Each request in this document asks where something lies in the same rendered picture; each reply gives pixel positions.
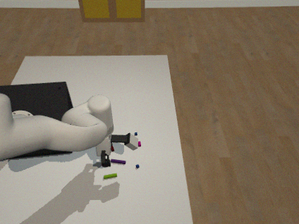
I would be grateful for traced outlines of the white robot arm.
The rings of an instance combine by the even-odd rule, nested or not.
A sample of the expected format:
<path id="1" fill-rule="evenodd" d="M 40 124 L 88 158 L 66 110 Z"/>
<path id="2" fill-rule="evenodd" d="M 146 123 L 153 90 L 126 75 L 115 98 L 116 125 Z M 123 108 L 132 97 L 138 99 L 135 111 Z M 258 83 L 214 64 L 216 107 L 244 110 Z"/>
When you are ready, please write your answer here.
<path id="1" fill-rule="evenodd" d="M 111 102 L 104 95 L 90 97 L 59 121 L 27 111 L 12 112 L 9 97 L 0 93 L 0 161 L 40 149 L 84 151 L 100 144 L 113 130 Z M 111 142 L 124 143 L 133 151 L 138 148 L 138 138 L 130 133 L 111 135 Z"/>

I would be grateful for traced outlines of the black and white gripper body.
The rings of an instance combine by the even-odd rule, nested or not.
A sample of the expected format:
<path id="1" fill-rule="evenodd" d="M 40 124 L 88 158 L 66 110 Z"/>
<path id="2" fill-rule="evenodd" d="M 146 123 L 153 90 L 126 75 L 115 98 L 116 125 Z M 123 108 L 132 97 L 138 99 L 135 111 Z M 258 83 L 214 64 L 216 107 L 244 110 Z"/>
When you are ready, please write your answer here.
<path id="1" fill-rule="evenodd" d="M 101 156 L 102 155 L 102 151 L 106 151 L 106 154 L 108 156 L 110 156 L 111 154 L 111 134 L 110 136 L 106 136 L 104 141 L 102 141 L 100 144 L 98 144 L 96 146 L 96 152 L 97 152 L 97 156 Z"/>

